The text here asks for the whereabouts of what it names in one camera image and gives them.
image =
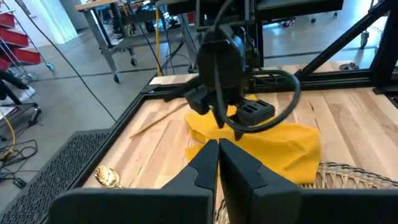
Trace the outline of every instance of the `wicker mat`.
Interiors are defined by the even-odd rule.
[[[302,184],[304,189],[396,189],[398,182],[387,177],[346,164],[321,162],[313,184]],[[216,212],[216,224],[229,224],[225,201]]]

